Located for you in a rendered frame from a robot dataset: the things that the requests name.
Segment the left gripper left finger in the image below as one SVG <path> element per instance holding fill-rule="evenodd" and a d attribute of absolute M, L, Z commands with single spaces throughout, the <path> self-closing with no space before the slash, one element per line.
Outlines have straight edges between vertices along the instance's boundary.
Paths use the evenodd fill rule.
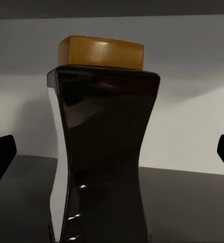
<path fill-rule="evenodd" d="M 0 180 L 17 153 L 12 134 L 0 137 Z"/>

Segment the bottle of coffee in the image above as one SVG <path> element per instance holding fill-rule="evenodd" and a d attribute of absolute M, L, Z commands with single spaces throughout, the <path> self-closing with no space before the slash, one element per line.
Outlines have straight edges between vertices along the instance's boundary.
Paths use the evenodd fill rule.
<path fill-rule="evenodd" d="M 47 87 L 58 137 L 53 243 L 149 243 L 139 157 L 160 76 L 144 46 L 71 35 Z"/>

